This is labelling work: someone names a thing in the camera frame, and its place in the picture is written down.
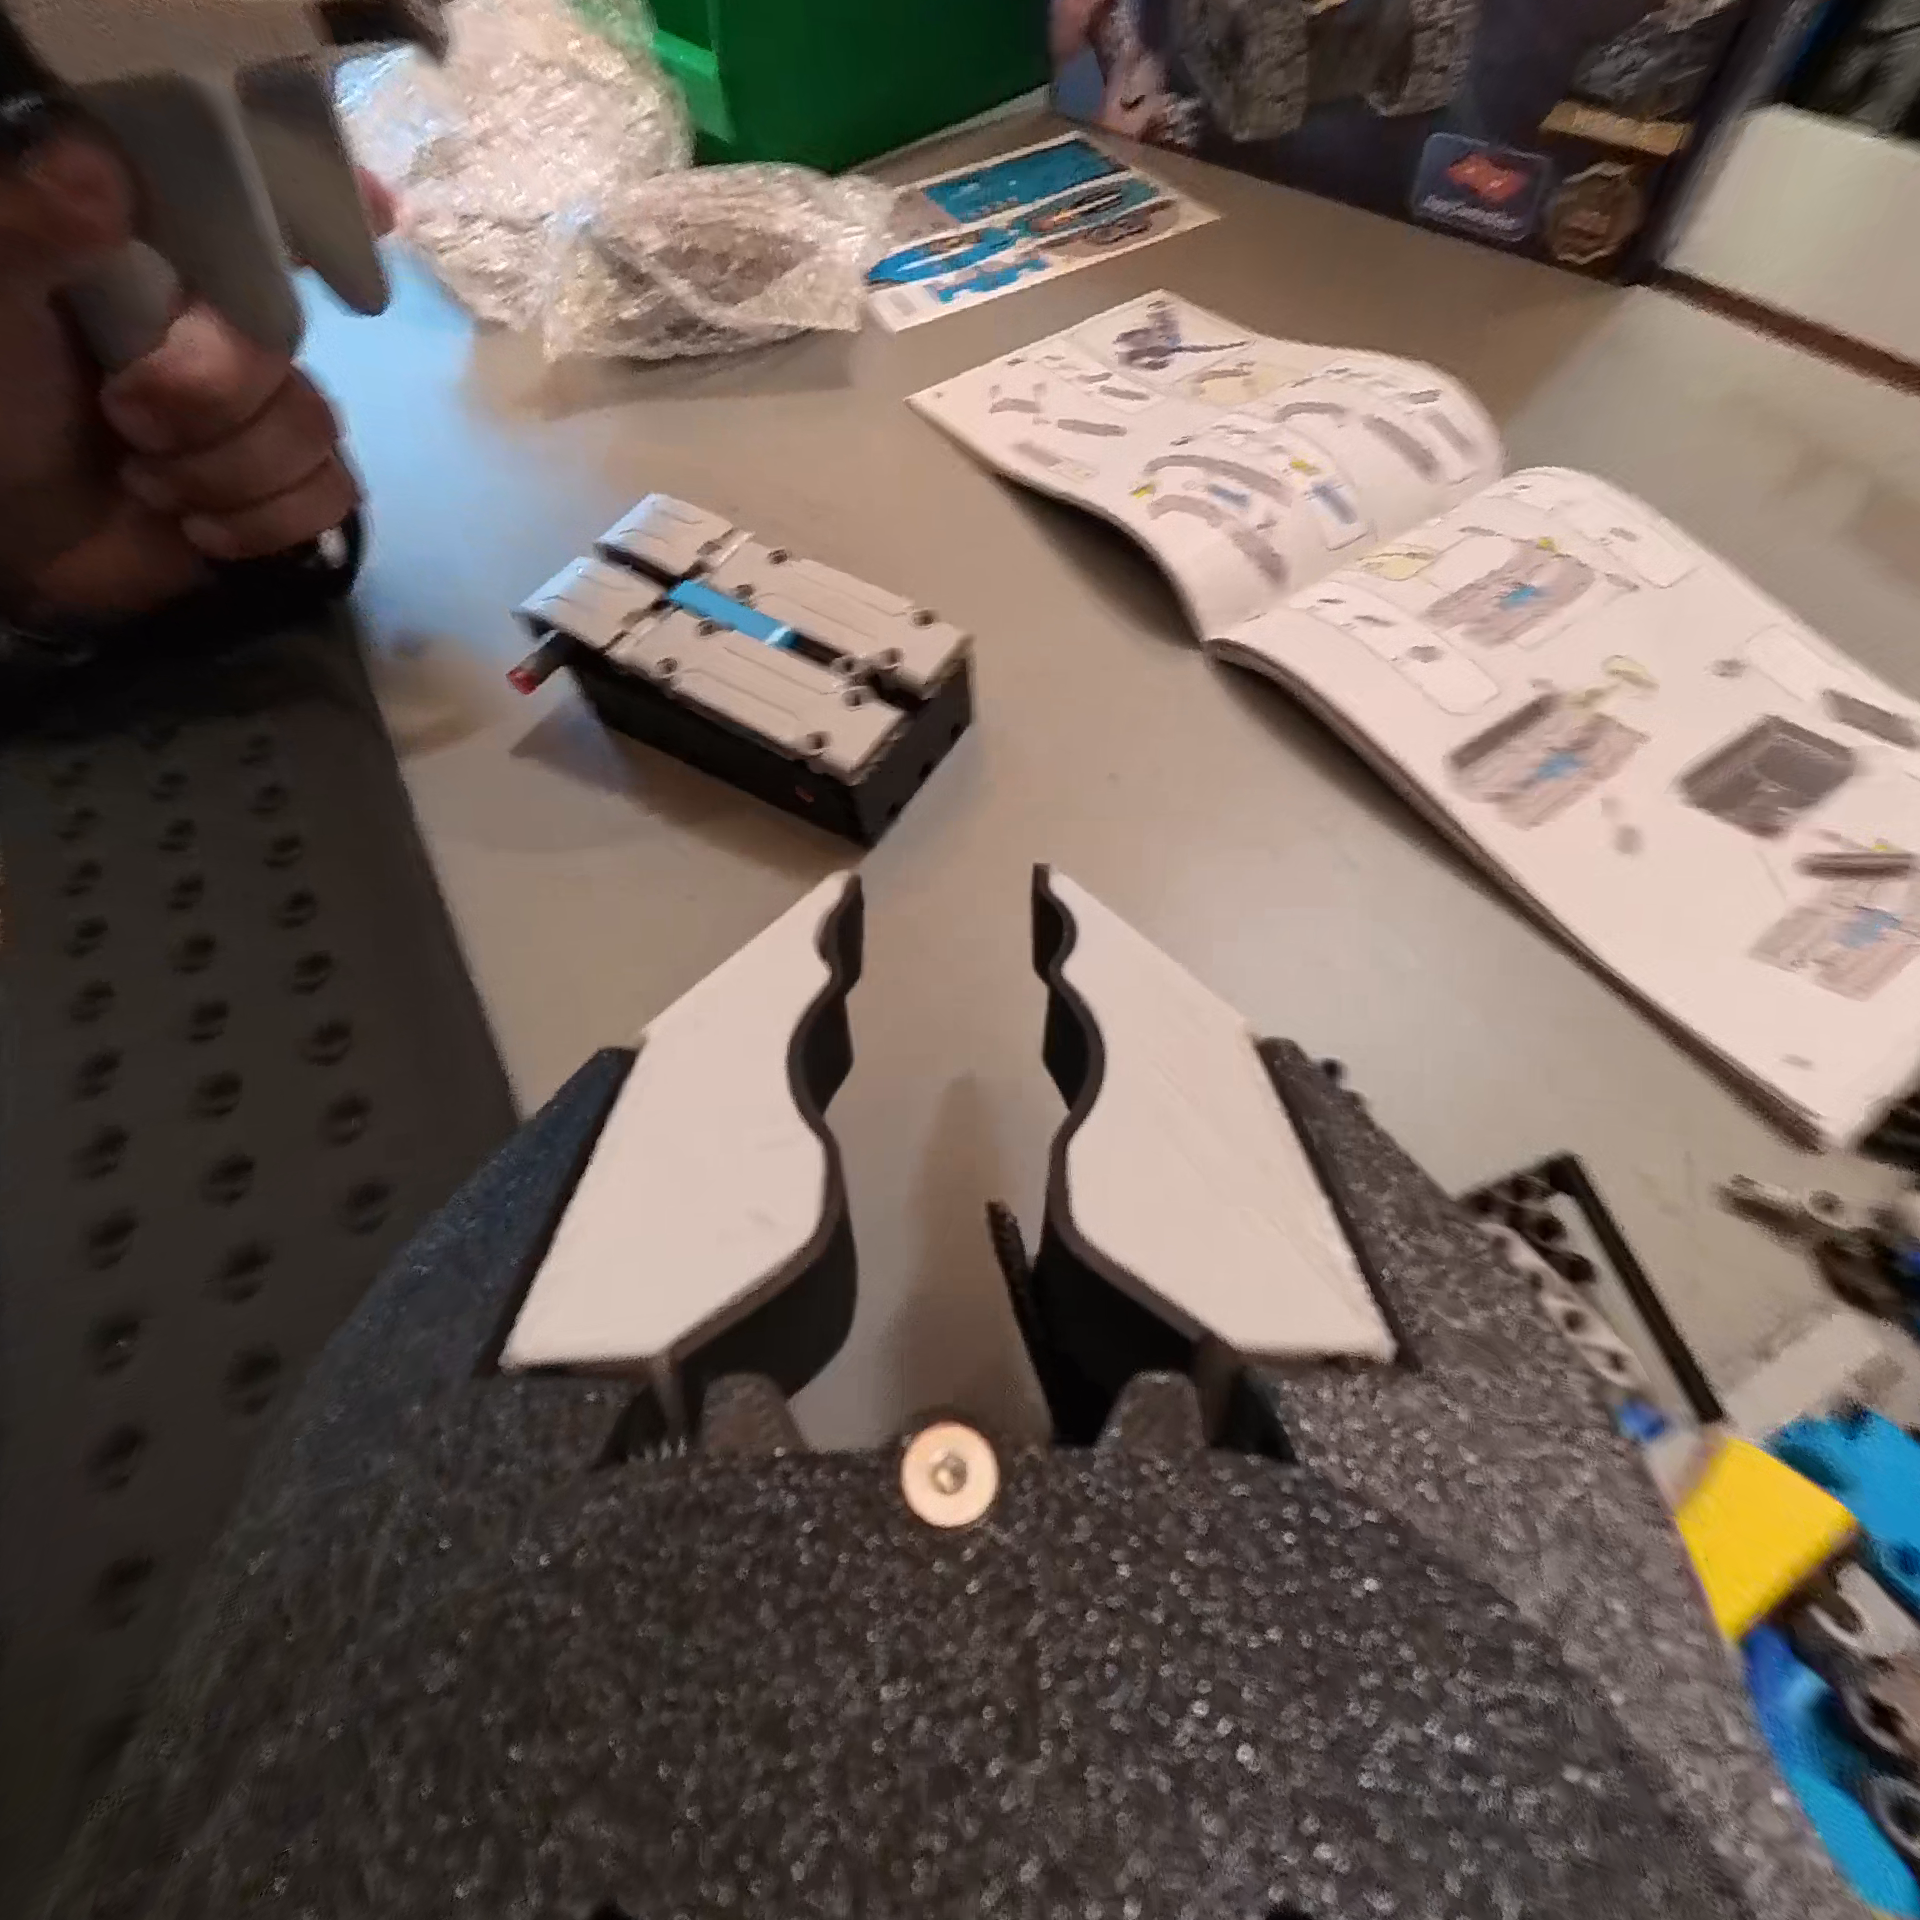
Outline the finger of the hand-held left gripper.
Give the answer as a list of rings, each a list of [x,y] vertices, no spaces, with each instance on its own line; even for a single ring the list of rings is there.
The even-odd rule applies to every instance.
[[[133,239],[270,352],[297,352],[304,312],[231,80],[157,73],[87,85],[133,184]]]
[[[331,71],[304,59],[257,64],[236,79],[236,91],[278,236],[294,264],[318,275],[349,312],[384,313],[393,292]]]

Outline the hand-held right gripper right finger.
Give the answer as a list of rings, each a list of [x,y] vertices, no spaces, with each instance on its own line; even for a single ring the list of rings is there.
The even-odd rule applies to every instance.
[[[1029,1256],[1029,1357],[1087,1447],[1173,1377],[1219,1449],[1289,1449],[1263,1379],[1403,1362],[1358,1210],[1273,1047],[1059,866],[1029,885],[1040,1058],[1062,1101]]]

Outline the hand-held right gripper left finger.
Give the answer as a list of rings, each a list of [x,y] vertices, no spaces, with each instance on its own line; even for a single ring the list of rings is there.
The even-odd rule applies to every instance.
[[[857,1249],[830,1109],[855,1061],[864,891],[831,874],[648,1021],[497,1345],[504,1377],[785,1396],[844,1348]]]

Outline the grey brick robot chassis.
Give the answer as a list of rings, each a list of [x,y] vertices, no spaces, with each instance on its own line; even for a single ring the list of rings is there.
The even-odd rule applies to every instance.
[[[857,849],[975,717],[968,634],[672,493],[639,499],[515,617],[517,692],[566,675],[612,732]]]

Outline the black perforated chair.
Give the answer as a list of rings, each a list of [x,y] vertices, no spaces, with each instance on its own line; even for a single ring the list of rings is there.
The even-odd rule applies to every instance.
[[[348,615],[6,708],[5,1915],[276,1407],[515,1123]]]

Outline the green plastic bin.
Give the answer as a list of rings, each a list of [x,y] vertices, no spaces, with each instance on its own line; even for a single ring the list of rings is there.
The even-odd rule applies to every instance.
[[[1048,80],[1045,3],[651,3],[696,163],[840,175]]]

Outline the open instruction booklet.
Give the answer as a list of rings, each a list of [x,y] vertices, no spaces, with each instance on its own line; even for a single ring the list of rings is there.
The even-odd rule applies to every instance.
[[[1439,368],[1169,292],[908,408],[1134,541],[1207,657],[1795,1133],[1863,1147],[1916,1095],[1916,700],[1648,503],[1509,472]]]

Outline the pile of brick pieces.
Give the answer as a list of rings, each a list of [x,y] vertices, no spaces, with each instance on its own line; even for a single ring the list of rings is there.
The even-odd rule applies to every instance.
[[[1462,1199],[1662,1483],[1764,1752],[1870,1915],[1916,1915],[1916,1426],[1887,1327],[1830,1313],[1716,1389],[1569,1154]]]

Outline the blue sticker sheet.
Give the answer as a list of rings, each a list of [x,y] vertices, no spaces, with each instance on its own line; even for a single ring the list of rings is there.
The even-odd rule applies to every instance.
[[[869,321],[916,330],[1213,223],[1111,144],[1055,136],[908,186],[865,272]]]

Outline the robot kit box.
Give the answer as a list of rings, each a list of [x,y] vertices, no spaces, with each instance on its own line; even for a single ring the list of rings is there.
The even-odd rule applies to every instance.
[[[1815,4],[1051,3],[1062,117],[1603,282],[1655,275]]]

